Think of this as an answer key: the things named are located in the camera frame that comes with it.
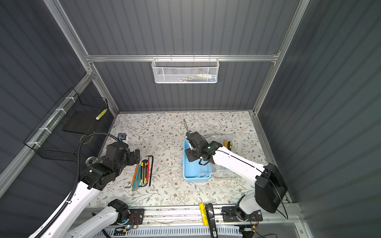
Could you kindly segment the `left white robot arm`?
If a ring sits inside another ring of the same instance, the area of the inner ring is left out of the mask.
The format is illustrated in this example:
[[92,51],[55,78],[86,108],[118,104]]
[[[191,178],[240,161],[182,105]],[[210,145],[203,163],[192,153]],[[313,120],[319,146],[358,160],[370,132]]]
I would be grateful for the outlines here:
[[129,149],[126,134],[111,138],[115,142],[107,146],[105,156],[90,164],[83,173],[77,173],[68,196],[30,237],[92,238],[113,224],[131,228],[139,223],[134,220],[129,206],[115,199],[95,216],[71,228],[87,204],[122,173],[129,160],[134,159],[135,153]]

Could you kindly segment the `light blue toolbox base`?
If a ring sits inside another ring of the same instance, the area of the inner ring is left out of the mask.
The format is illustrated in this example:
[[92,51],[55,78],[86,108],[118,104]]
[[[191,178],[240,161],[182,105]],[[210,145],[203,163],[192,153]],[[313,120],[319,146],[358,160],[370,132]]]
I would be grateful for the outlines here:
[[206,182],[211,178],[212,168],[211,165],[200,165],[198,161],[189,162],[186,150],[190,148],[187,140],[184,140],[184,150],[183,150],[183,178],[187,182]]

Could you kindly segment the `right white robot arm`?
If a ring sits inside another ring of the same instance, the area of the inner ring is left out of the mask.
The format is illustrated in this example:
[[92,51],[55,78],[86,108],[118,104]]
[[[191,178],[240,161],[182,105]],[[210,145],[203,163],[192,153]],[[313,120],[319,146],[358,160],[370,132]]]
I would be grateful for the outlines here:
[[201,149],[188,143],[185,157],[191,163],[199,161],[201,165],[206,161],[225,167],[254,186],[254,190],[241,196],[235,205],[235,214],[241,221],[247,221],[251,214],[258,214],[258,211],[275,213],[288,191],[286,182],[275,164],[255,163],[215,141],[205,144]]

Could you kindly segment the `yellow tube in basket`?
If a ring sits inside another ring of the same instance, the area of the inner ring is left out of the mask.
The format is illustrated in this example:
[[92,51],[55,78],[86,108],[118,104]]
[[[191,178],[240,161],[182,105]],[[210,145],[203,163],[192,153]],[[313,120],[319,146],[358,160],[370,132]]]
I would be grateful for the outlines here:
[[107,113],[108,109],[104,109],[102,112],[100,112],[97,116],[96,116],[96,120],[100,120],[106,113]]

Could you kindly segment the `yellow black screwdriver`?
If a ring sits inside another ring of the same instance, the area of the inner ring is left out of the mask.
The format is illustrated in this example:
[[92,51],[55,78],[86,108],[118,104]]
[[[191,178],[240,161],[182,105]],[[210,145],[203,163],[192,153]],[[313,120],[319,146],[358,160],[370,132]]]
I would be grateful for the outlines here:
[[232,142],[231,141],[227,141],[227,140],[223,141],[223,146],[225,148],[227,148],[229,151],[232,150]]

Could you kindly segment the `yellow utility knife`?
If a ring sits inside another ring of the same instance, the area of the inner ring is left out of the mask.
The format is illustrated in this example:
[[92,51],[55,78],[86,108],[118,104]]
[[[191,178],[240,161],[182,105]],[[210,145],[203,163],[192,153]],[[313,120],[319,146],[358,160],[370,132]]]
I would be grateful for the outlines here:
[[148,167],[148,160],[145,159],[142,161],[140,166],[140,187],[147,185],[147,167]]

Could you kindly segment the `orange handled tool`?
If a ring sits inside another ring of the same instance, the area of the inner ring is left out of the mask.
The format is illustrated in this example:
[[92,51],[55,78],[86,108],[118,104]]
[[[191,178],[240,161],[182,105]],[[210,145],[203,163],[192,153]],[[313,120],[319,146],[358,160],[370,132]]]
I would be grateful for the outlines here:
[[132,186],[133,187],[135,186],[134,184],[135,184],[135,181],[136,181],[136,178],[137,178],[137,175],[138,175],[139,167],[140,167],[140,165],[137,164],[136,169],[135,169],[135,173],[134,173],[134,176],[133,176],[133,180],[132,180]]

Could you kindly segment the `teal handled tool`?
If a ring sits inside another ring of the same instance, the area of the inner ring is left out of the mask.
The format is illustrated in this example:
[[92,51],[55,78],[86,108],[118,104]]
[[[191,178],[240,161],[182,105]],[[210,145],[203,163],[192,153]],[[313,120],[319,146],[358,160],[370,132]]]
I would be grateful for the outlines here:
[[133,183],[133,189],[132,189],[132,191],[136,191],[139,188],[139,184],[140,184],[140,168],[141,168],[141,165],[138,165],[137,173],[135,175],[135,180],[134,180],[134,183]]

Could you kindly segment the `black foam pad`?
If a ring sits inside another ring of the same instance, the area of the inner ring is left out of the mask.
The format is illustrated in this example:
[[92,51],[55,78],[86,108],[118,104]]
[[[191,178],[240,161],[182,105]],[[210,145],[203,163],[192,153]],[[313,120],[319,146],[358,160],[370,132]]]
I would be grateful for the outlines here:
[[96,116],[96,113],[77,111],[63,126],[63,131],[83,135],[93,133],[100,124],[100,120],[95,119]]

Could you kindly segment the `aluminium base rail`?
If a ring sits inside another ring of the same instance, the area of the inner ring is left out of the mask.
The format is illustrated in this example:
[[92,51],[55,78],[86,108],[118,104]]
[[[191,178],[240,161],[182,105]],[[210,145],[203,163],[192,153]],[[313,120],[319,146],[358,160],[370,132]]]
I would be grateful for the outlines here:
[[[285,203],[285,209],[288,214],[288,219],[286,219],[282,214],[285,215],[285,211],[281,205],[279,211],[276,213],[269,213],[264,210],[261,211],[263,216],[263,221],[261,223],[296,223],[304,220],[304,215],[302,214],[301,208],[298,203]],[[229,223],[224,223],[223,216],[221,214],[222,207],[232,207],[232,204],[220,204],[213,205],[214,215],[217,225],[224,225]],[[180,226],[180,225],[203,225],[202,215],[199,205],[186,205],[186,206],[147,206],[147,207],[133,207],[132,209],[143,208],[143,222],[139,227],[160,227],[160,226]],[[92,217],[91,213],[98,213],[102,211],[103,208],[85,208],[79,217],[75,220],[71,228],[74,228],[82,223],[86,222]]]

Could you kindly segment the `yellow marker on rail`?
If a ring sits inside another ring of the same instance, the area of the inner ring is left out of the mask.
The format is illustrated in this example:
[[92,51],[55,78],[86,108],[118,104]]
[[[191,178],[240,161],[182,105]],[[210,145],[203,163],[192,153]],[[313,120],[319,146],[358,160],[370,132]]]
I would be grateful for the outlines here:
[[203,225],[208,226],[208,219],[207,219],[205,204],[201,203],[199,205],[199,208],[200,208],[200,212],[201,212]]

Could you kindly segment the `black hex key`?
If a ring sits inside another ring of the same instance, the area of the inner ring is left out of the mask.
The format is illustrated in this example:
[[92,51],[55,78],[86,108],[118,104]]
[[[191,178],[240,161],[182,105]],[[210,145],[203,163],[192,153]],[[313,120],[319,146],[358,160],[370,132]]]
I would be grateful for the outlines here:
[[151,183],[152,183],[152,172],[153,172],[154,156],[153,156],[153,155],[147,155],[146,157],[148,158],[148,160],[149,160],[149,162],[150,162],[148,186],[151,186]]

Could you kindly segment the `red handled tool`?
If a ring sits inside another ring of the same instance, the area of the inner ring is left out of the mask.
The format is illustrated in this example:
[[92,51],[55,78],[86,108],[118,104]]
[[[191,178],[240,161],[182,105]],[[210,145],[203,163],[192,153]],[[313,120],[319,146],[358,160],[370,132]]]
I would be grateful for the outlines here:
[[150,168],[150,160],[148,160],[147,163],[145,164],[145,176],[144,176],[145,185],[148,185],[149,183],[149,168]]

